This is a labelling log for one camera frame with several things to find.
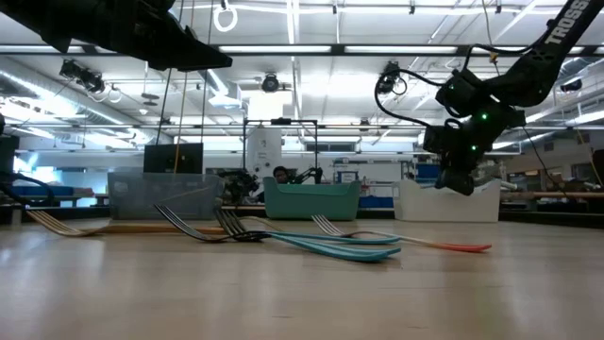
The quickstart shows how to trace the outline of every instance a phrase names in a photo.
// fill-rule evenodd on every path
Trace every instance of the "box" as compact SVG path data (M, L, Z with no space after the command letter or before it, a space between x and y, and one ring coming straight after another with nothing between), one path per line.
M495 223L499 217L500 181L475 188L470 196L450 189L423 189L413 180L393 184L394 216L413 222Z
M214 175L109 173L113 219L161 220L153 206L159 203L185 220L211 220L223 191L223 180Z
M351 221L357 217L361 182L348 184L277 184L264 178L266 215L273 219L310 219L322 214L330 220Z

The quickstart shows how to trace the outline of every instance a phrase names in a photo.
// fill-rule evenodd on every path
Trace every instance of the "wire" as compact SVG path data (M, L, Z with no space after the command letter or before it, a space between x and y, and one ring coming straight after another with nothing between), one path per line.
M195 10L191 10L191 27L193 27L193 19L195 17ZM182 90L182 102L180 103L180 121L178 122L178 135L176 137L176 154L174 157L174 174L178 169L178 157L180 153L180 136L182 135L182 118L185 115L185 99L187 98L187 83L189 81L189 74L185 73L185 83Z
M428 124L428 123L426 123L424 121L421 121L419 119L402 116L402 115L396 114L396 113L394 113L392 111L389 111L388 109L384 108L384 106L382 105L382 103L379 101L379 88L380 88L380 85L383 83L383 81L385 80L386 77L391 77L391 76L397 75L403 81L403 83L405 84L405 90L402 93L395 93L395 94L397 94L397 95L403 95L403 94L405 94L407 92L407 89L408 89L407 88L407 82L400 76L401 73L410 75L412 77L416 77L419 80L422 80L422 81L424 81L425 83L427 83L429 85L433 85L433 86L437 86L437 87L442 87L442 86L445 85L444 83L439 83L439 82L436 82L436 81L432 81L432 80L427 79L427 78L425 78L423 76L420 76L419 74L415 73L414 71L409 71L409 70L400 69L400 68L392 70L392 71L388 71L388 72L383 73L379 77L379 79L377 80L377 82L376 82L376 88L374 89L374 99L376 100L377 107L380 110L382 110L384 113L386 113L389 116L394 117L396 119L400 119L400 120L412 122L412 123L415 123L415 124L419 124L419 125L421 125L423 127L426 127L426 128L432 128L432 125L430 125L430 124Z
M184 6L180 8L180 14L178 14L178 24L182 20L182 11ZM155 146L159 145L159 136L161 135L161 126L163 125L163 114L166 112L166 101L168 101L168 89L170 89L170 79L172 79L172 68L168 71L168 78L166 79L166 90L163 93L163 103L161 103L161 114L159 115L159 126L158 126L158 137L155 139Z
M579 136L579 140L581 141L581 144L584 145L585 141L583 140L583 135L581 135L580 131L576 128L575 128L575 131L577 132L577 135ZM597 181L600 183L601 187L604 187L604 185L602 184L602 179L600 178L600 175L597 172L596 164L594 163L594 154L592 154L591 152L589 153L589 162L592 164L592 169L594 169L594 174L596 174Z
M487 12L487 6L486 6L484 0L482 0L482 9L484 10L484 18L485 18L486 25L487 25L487 35L488 35L488 38L489 38L489 43L493 44L493 37L491 36L491 23L489 21L489 14ZM515 51L513 53L518 53L518 52L519 53L525 53L525 52L529 51L540 40L541 39L538 39L536 42L532 43L531 45L523 48L520 51ZM468 51L468 56L467 56L467 58L465 60L465 64L463 65L464 69L467 67L467 64L468 64L469 59L470 59L470 54L471 54L472 48L474 46L477 46L477 47L480 47L480 48L482 48L484 50L487 50L487 51L490 51L490 52L495 52L495 53L510 53L510 51L499 50L497 48L493 48L492 46L485 46L485 45L480 45L480 44L472 45L470 47L470 50ZM499 73L499 67L497 67L496 59L494 59L493 65L495 67L495 70L497 71L497 75L501 76L501 74ZM541 166L543 166L543 170L545 171L545 174L547 175L547 177L549 178L549 180L551 180L552 184L554 186L556 186L556 188L558 190L560 190L564 194L564 197L566 197L566 199L570 200L570 198L568 197L568 195L566 194L566 192L564 191L564 189L562 188L562 186L558 182L554 181L554 178L552 178L551 175L549 175L549 172L547 172L547 167L545 166L544 160L541 158L541 155L539 154L539 150L537 150L537 145L535 145L535 143L532 141L532 138L530 138L529 132L525 129L525 127L522 127L522 130L525 131L525 134L527 135L528 140L530 141L530 144L532 145L532 148L535 151L535 155L537 156L537 159L539 160L539 163L541 164Z
M214 0L211 0L211 7L214 8ZM213 16L212 13L210 11L210 25L208 26L208 45L210 45L211 43L211 27L212 27L212 21L213 21ZM200 136L200 143L204 143L204 128L206 127L206 105L207 105L207 101L206 101L206 96L208 95L208 70L205 71L204 74L204 99L203 99L203 103L204 106L202 107L201 110L201 136Z
M570 200L570 197L566 194L565 190L562 188L560 183L555 181L554 178L552 178L551 175L549 175L549 172L547 172L547 167L545 166L544 160L542 160L541 156L539 155L539 151L537 151L537 145L535 145L535 143L532 141L532 138L530 138L529 132L525 129L525 127L522 127L522 130L525 131L525 134L527 135L528 140L530 141L530 144L532 145L533 150L535 150L535 155L537 156L537 159L541 163L541 166L543 166L543 168L544 168L543 170L545 171L545 175L547 176L547 178L549 180L551 180L552 184L556 187L556 189L558 189L562 192L562 194L564 195L564 197L566 197L566 199Z

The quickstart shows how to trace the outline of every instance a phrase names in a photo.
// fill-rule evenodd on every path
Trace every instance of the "metal pole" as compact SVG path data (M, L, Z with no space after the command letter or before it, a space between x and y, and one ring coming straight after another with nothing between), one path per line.
M245 139L247 134L247 119L243 119L243 170L247 169L245 166Z
M319 167L319 122L314 121L314 168Z

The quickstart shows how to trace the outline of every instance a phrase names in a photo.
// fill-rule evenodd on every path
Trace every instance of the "silver fork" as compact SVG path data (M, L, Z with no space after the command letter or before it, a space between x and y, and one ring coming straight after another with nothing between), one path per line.
M418 238L396 235L396 234L391 234L388 232L381 232L381 231L362 230L362 231L344 233L343 231L339 230L336 226L334 226L331 222L329 222L329 220L323 215L313 215L312 220L314 221L314 223L317 224L317 226L324 233L326 233L327 235L331 235L331 236L355 237L357 235L362 235L362 234L381 235L381 236L397 237L401 241L407 241L407 242L411 242L411 243L426 246L426 247L435 247L435 248L439 248L439 249L457 250L457 251L465 251L465 252L482 252L491 247L491 245L455 245L455 244L447 244L447 243L437 243L437 242L431 242L428 240L422 240L422 239L418 239Z

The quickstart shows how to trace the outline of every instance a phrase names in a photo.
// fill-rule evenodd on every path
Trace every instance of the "white bin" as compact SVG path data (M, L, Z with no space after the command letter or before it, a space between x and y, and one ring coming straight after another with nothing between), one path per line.
M412 222L495 223L499 216L500 181L475 188L470 196L450 189L423 189L413 180L393 184L394 216Z

